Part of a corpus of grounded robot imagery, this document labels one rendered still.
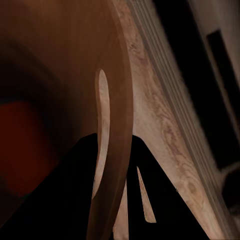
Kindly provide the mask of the trash can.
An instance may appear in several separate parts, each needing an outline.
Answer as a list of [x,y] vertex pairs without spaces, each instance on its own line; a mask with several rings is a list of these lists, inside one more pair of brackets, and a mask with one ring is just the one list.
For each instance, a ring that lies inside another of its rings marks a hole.
[[[112,0],[0,0],[0,99],[34,100],[61,160],[81,138],[102,142],[99,75],[108,84],[110,127],[86,240],[109,240],[130,162],[134,97],[129,53]],[[8,190],[0,171],[0,228],[28,198]]]

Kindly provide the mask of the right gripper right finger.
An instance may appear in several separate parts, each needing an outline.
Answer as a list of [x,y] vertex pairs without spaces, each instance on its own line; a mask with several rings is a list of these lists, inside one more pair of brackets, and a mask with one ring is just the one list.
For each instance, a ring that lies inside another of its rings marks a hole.
[[[156,223],[145,220],[137,167]],[[126,185],[129,240],[210,240],[145,142],[135,135]]]

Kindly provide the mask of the can of soda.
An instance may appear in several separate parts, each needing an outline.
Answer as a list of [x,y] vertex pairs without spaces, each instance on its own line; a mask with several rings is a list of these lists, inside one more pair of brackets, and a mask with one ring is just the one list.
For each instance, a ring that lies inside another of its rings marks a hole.
[[0,99],[0,171],[9,191],[30,196],[61,161],[37,103],[24,96]]

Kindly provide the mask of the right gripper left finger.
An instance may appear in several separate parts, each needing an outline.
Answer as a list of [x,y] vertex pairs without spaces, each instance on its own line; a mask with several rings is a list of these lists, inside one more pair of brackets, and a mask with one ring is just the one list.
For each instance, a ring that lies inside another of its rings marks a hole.
[[0,228],[0,240],[86,240],[97,156],[96,133],[79,139]]

